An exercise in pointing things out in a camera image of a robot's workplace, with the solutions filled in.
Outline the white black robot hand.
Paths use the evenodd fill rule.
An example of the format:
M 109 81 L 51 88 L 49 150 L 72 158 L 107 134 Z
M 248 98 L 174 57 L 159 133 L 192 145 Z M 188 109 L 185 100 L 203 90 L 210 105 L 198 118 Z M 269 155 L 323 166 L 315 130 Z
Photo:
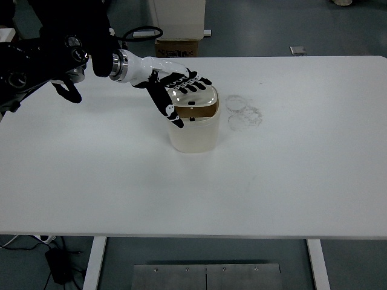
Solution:
M 212 82 L 182 64 L 165 59 L 133 55 L 130 60 L 129 83 L 135 88 L 147 90 L 160 113 L 176 127 L 184 127 L 167 90 L 187 94 L 205 90 Z

